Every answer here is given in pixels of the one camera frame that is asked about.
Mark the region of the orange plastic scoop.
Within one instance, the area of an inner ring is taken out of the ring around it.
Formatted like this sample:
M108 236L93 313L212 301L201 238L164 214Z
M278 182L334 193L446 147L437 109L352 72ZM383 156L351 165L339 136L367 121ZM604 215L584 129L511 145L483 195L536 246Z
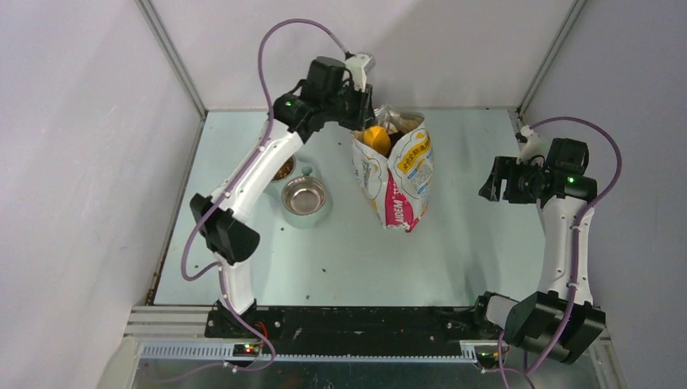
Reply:
M363 143L383 156L388 156L392 149L390 136L382 126L371 126L366 129L363 132Z

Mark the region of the white yellow pet food bag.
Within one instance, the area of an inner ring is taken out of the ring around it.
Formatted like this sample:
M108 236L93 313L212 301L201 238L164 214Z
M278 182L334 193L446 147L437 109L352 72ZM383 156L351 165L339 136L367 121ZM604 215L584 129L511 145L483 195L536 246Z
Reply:
M354 174L382 227L410 233L429 206L434 170L432 139L422 113L392 105L383 105L374 113L373 126L386 129L392 149L383 156L363 143L366 129L353 131Z

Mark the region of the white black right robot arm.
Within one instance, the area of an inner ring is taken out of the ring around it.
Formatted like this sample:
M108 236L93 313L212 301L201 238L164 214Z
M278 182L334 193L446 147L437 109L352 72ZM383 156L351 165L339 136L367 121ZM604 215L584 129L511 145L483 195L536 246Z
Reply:
M521 301L487 292L476 300L474 333L504 340L528 353L571 365L605 328L605 313L594 306L587 274L589 227L597 198L595 179L586 176L584 142L533 135L518 138L518 156L498 156L480 197L490 202L540 206L544 259L537 290Z

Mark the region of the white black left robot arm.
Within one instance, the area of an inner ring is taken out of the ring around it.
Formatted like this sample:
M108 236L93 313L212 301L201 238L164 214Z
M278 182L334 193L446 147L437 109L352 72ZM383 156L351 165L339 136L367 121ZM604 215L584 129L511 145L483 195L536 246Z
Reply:
M260 235L247 224L254 205L278 170L326 123L349 130L373 124L368 82L373 67L367 53L349 53L344 61L315 58L306 78L272 103L257 143L239 167L209 195L191 199L195 229L218 262L220 301L229 310L224 325L236 337L247 337L256 327L249 310L255 303L250 256Z

